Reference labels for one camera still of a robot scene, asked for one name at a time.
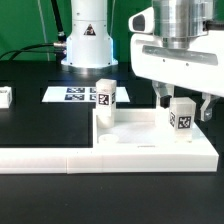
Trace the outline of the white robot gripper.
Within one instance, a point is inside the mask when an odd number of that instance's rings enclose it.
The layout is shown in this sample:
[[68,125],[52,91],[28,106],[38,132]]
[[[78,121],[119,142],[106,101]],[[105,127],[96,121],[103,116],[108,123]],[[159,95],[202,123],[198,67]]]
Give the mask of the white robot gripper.
[[214,20],[214,8],[151,6],[128,25],[132,69],[153,80],[156,105],[170,106],[174,86],[202,92],[200,120],[209,121],[224,97],[224,24]]

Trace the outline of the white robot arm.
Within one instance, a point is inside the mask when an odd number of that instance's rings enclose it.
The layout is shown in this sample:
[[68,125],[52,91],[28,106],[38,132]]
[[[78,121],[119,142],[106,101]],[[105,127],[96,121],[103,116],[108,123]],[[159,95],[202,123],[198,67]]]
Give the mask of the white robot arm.
[[[71,0],[71,5],[72,32],[62,66],[81,74],[115,66],[107,0]],[[134,73],[152,80],[163,101],[175,86],[200,92],[198,117],[209,120],[213,105],[224,98],[224,22],[214,19],[214,0],[152,0],[128,26]]]

